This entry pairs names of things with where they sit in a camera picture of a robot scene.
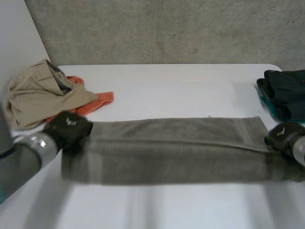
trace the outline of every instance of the white table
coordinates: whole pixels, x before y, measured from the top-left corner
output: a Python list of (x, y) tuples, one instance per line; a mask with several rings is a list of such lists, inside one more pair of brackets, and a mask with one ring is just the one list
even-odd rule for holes
[[(269, 64), (62, 66), (114, 102), (93, 121), (165, 117), (260, 116), (256, 80)], [(1, 207), (1, 228), (185, 229), (305, 228), (304, 183), (161, 186), (80, 185), (62, 181), (60, 156)]]

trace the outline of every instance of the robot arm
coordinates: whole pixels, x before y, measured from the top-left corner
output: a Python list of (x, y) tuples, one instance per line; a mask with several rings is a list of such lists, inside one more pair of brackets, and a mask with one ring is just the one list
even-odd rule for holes
[(305, 127), (298, 123), (281, 123), (269, 131), (264, 140), (274, 150), (293, 157), (305, 166)]
[(93, 123), (76, 114), (63, 112), (43, 131), (13, 143), (3, 111), (0, 109), (0, 193), (4, 199), (49, 164), (63, 149), (77, 152), (78, 143), (90, 134)]

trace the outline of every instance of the orange towel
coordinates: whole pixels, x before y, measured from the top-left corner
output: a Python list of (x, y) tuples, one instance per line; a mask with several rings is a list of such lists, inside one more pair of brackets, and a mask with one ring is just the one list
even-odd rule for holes
[[(84, 84), (84, 80), (77, 76), (67, 76), (67, 78), (72, 81), (73, 83), (81, 83)], [(113, 102), (113, 92), (105, 92), (105, 93), (97, 93), (98, 100), (95, 100), (89, 104), (86, 104), (84, 106), (80, 106), (76, 109), (70, 110), (70, 112), (77, 113), (81, 116), (86, 116), (87, 114), (90, 114), (91, 112), (95, 111), (101, 106), (105, 106), (108, 104), (111, 104)], [(50, 122), (54, 116), (50, 118), (46, 118), (47, 122)]]

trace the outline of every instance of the fabric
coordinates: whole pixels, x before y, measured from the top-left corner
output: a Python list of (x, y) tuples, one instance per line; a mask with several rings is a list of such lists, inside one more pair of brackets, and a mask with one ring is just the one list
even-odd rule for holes
[(305, 70), (279, 72), (268, 70), (257, 80), (271, 110), (281, 121), (305, 120)]
[[(84, 80), (80, 77), (74, 75), (74, 76), (68, 76), (67, 78), (73, 83), (80, 83), (84, 85)], [(81, 116), (86, 116), (91, 112), (95, 111), (96, 109), (98, 109), (99, 107), (111, 104), (113, 102), (113, 92), (97, 93), (96, 95), (98, 96), (97, 100), (69, 111)], [(46, 118), (46, 121), (50, 122), (54, 118), (54, 116), (55, 115)]]
[(48, 60), (42, 60), (13, 78), (4, 101), (11, 129), (30, 129), (64, 110), (84, 106), (99, 97), (75, 84)]
[(95, 122), (76, 156), (63, 152), (61, 175), (108, 185), (305, 180), (266, 134), (259, 117)]

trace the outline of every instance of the concrete wall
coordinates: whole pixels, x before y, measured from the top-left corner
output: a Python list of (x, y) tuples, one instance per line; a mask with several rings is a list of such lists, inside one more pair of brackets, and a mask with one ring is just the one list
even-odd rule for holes
[(272, 63), (305, 69), (304, 0), (25, 0), (63, 64)]
[(23, 0), (0, 1), (0, 93), (9, 79), (48, 58)]

